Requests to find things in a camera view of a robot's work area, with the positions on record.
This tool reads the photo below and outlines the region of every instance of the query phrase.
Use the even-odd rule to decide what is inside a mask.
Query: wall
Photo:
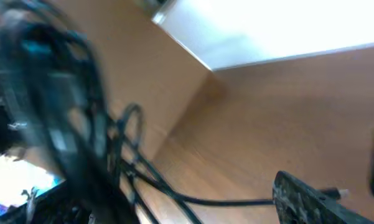
[[[91,40],[111,112],[131,102],[147,117],[144,152],[155,155],[210,72],[131,1],[55,1]]]
[[[174,0],[162,15],[212,70],[374,42],[374,0]]]
[[[212,90],[215,98],[187,114],[154,160],[174,189],[271,198],[277,171],[286,170],[317,189],[349,189],[341,204],[374,220],[374,48],[216,75],[222,94]],[[147,187],[144,195],[162,222],[186,223],[161,193]],[[274,207],[192,208],[204,223],[278,222]]]

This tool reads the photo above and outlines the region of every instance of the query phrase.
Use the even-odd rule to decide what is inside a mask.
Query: black device
[[[339,205],[337,189],[315,190],[283,171],[275,178],[271,199],[218,201],[178,193],[139,152],[142,108],[130,104],[118,120],[108,116],[94,53],[66,16],[46,1],[6,4],[37,19],[0,28],[0,154],[14,144],[37,146],[66,181],[34,204],[1,216],[0,223],[139,223],[137,206],[159,223],[140,196],[137,179],[172,198],[192,223],[201,221],[190,203],[275,205],[282,224],[373,223]],[[72,111],[77,122],[70,118]],[[125,134],[130,119],[137,121],[133,138]],[[122,158],[123,146],[133,153],[132,160]],[[118,187],[121,175],[131,187],[129,197]],[[374,169],[370,183],[374,194]]]

